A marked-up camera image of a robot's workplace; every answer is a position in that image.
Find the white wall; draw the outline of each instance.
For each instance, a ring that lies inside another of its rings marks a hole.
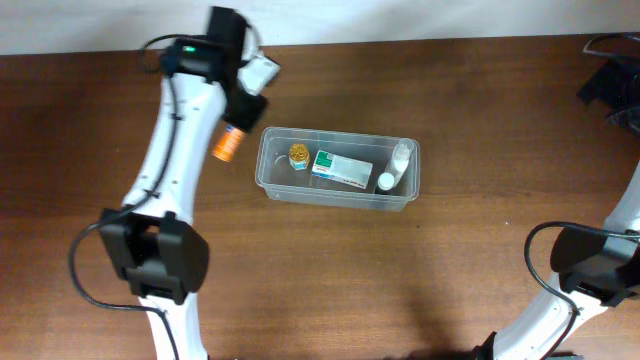
[[[266,45],[640,30],[639,0],[3,0],[0,54],[136,49],[239,9]]]

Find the wood grain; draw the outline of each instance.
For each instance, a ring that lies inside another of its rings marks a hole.
[[[638,162],[637,139],[575,97],[601,64],[580,54],[585,40],[267,49],[283,67],[270,108],[232,163],[207,158],[197,191],[211,357],[468,350],[508,325],[539,291],[522,259],[528,231],[601,225]],[[134,63],[126,52],[0,58],[2,359],[154,358],[146,317],[91,307],[65,265],[72,236],[119,205],[142,164],[160,79]],[[401,213],[269,200],[254,182],[267,126],[414,138],[420,197]],[[552,240],[534,245],[540,267]],[[97,237],[78,265],[95,296],[135,301]],[[639,316],[627,301],[562,348],[635,359]]]

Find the black mount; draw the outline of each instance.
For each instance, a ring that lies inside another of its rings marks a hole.
[[[613,109],[607,121],[640,135],[640,67],[630,62],[608,60],[578,91],[589,105],[600,99]]]
[[[119,213],[104,209],[101,219]],[[164,218],[129,214],[99,229],[116,275],[131,293],[173,299],[182,305],[197,292],[209,266],[209,246],[174,213]]]
[[[248,28],[235,10],[214,6],[206,35],[178,38],[161,57],[167,76],[191,74],[220,83],[228,100],[225,121],[245,133],[251,132],[268,105],[264,96],[251,95],[238,84]]]
[[[580,291],[616,307],[638,299],[640,252],[630,241],[564,229],[551,252],[551,269],[560,275],[562,291]]]

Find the green label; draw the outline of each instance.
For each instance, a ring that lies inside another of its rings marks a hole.
[[[331,159],[329,158],[329,153],[325,151],[318,152],[318,157],[316,158],[316,165],[331,167]]]

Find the small jar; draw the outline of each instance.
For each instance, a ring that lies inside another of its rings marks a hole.
[[[289,149],[289,164],[296,170],[304,170],[309,165],[309,149],[304,144],[293,144]]]

